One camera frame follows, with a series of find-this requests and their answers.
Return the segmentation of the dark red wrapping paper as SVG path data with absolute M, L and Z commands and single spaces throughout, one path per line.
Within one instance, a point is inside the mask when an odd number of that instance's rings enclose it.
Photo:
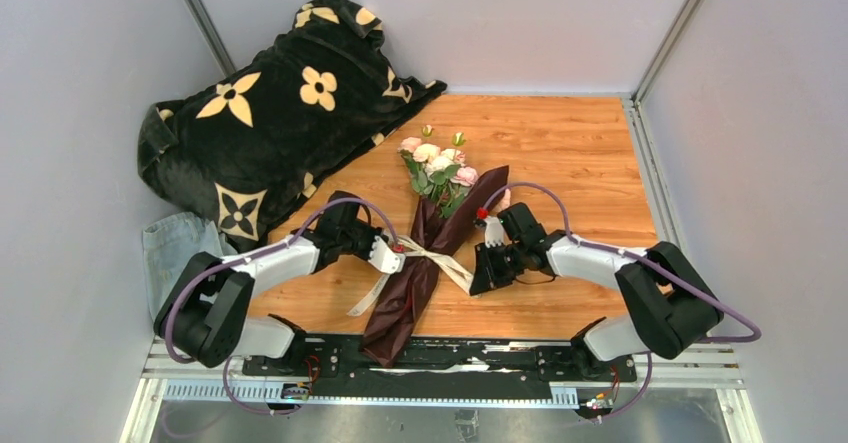
M 475 230 L 477 211 L 494 207 L 488 198 L 508 183 L 510 169 L 484 172 L 449 217 L 437 204 L 419 198 L 411 239 L 428 251 L 454 255 Z M 441 269 L 427 257 L 408 257 L 402 271 L 391 275 L 377 298 L 364 330 L 360 351 L 384 368 L 394 366 L 435 291 Z

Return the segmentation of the cream ribbon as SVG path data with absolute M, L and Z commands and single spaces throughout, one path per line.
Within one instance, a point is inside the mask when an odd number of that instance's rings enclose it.
M 425 258 L 435 263 L 466 295 L 471 295 L 473 275 L 452 256 L 426 250 L 407 235 L 399 236 L 399 242 L 403 246 L 405 256 Z M 375 304 L 389 278 L 389 273 L 382 273 L 369 292 L 347 312 L 347 315 L 350 317 L 363 315 L 368 308 Z

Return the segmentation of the pink fake flower stem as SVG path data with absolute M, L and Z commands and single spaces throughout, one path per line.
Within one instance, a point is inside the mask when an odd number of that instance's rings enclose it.
M 429 138 L 433 134 L 433 127 L 429 124 L 421 128 L 421 137 L 405 138 L 398 152 L 402 155 L 410 157 L 414 162 L 427 163 L 432 161 L 440 152 L 437 146 L 429 142 Z
M 499 193 L 492 201 L 489 198 L 508 182 L 509 167 L 500 166 L 480 174 L 470 166 L 460 167 L 450 179 L 440 215 L 452 217 L 457 211 L 474 218 L 480 209 L 494 214 L 512 203 L 510 189 Z

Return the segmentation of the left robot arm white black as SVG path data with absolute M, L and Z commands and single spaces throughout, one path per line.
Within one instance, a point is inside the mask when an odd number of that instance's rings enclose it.
M 402 269 L 405 257 L 394 227 L 376 227 L 359 217 L 361 211 L 384 215 L 374 204 L 338 192 L 277 243 L 227 257 L 192 256 L 153 324 L 169 357 L 207 368 L 235 357 L 286 359 L 297 349 L 296 326 L 276 315 L 249 316 L 254 297 L 318 273 L 343 255 L 383 274 Z

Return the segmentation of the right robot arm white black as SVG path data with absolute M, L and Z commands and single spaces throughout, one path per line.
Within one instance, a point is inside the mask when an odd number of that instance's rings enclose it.
M 473 296 L 507 287 L 526 272 L 619 291 L 626 315 L 600 318 L 569 341 L 567 364 L 585 379 L 636 353 L 674 359 L 724 318 L 706 282 L 673 243 L 623 248 L 565 230 L 548 232 L 524 203 L 498 214 L 480 208 L 476 224 L 484 240 L 475 247 Z

